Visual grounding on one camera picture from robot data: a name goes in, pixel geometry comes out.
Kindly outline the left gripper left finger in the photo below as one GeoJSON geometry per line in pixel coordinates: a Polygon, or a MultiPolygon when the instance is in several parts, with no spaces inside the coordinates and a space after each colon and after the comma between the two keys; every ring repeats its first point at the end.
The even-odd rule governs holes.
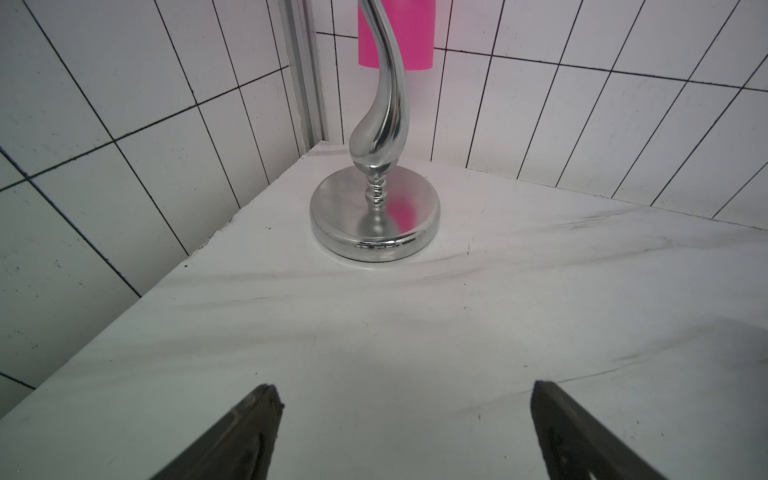
{"type": "Polygon", "coordinates": [[[156,479],[265,479],[284,411],[277,388],[251,391],[156,479]]]}

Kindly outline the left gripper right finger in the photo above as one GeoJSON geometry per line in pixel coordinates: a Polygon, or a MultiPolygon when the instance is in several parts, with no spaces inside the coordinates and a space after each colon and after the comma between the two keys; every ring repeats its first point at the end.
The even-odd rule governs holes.
{"type": "Polygon", "coordinates": [[[663,477],[556,383],[534,382],[530,410],[551,479],[663,477]]]}

